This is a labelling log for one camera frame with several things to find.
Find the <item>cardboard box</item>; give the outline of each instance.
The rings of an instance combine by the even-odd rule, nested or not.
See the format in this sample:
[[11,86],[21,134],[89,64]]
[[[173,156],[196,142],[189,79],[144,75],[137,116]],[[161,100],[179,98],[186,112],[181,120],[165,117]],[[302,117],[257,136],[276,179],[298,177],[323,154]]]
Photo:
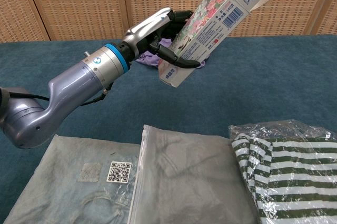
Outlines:
[[[269,0],[203,0],[173,41],[177,56],[202,62],[244,20]],[[194,69],[182,69],[160,60],[160,79],[178,87]]]

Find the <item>barcode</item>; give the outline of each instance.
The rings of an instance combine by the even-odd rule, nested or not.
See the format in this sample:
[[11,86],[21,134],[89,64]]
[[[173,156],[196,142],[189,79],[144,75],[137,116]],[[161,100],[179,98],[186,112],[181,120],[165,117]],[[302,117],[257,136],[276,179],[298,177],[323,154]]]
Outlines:
[[226,25],[227,28],[231,28],[234,23],[243,15],[243,12],[236,7],[233,11],[229,14],[229,16],[223,21],[223,24]]

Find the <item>cable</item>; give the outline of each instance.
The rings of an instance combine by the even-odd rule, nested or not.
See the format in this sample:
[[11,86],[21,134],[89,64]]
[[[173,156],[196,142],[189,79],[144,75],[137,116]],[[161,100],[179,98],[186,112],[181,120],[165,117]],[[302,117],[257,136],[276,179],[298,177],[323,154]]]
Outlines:
[[[86,105],[89,105],[89,104],[92,104],[92,103],[96,103],[100,100],[103,100],[105,98],[105,96],[107,95],[107,92],[111,90],[112,88],[112,85],[114,83],[112,82],[111,84],[109,84],[104,90],[103,90],[103,93],[100,95],[100,96],[97,96],[96,98],[93,98],[92,100],[90,101],[87,101],[85,103],[83,103],[82,105],[80,106],[86,106]],[[36,95],[36,94],[23,94],[23,93],[15,93],[15,92],[9,92],[9,96],[11,98],[32,98],[32,99],[42,99],[42,100],[46,100],[46,101],[49,101],[50,99],[48,97],[45,97],[45,96],[41,96],[41,95]]]
[[36,95],[36,94],[22,94],[22,93],[14,93],[10,91],[9,96],[11,98],[35,98],[35,99],[43,99],[43,100],[49,101],[48,97]]

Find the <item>folded clothing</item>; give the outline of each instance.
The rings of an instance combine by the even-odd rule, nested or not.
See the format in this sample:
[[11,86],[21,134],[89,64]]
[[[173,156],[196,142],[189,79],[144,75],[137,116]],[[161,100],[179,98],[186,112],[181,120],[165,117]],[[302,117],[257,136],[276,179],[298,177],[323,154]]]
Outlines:
[[145,125],[128,223],[256,223],[229,139]]
[[231,126],[261,223],[337,223],[337,139],[294,120]]
[[[5,223],[125,224],[140,146],[55,136]],[[128,182],[108,182],[112,161],[131,163]]]
[[[160,44],[168,48],[172,44],[172,41],[171,39],[162,38]],[[139,55],[139,58],[136,59],[136,62],[141,63],[143,65],[149,65],[158,68],[159,60],[160,58],[157,55],[154,55],[151,52],[146,51]],[[199,66],[197,69],[204,67],[205,64],[206,62],[202,61],[201,66]]]

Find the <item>qr code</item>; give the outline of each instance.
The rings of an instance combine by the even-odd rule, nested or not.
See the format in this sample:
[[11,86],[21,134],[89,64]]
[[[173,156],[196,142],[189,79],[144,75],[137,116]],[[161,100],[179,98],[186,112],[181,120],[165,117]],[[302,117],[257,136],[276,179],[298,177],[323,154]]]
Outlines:
[[107,175],[107,182],[127,183],[130,175],[130,162],[116,162],[112,161]]

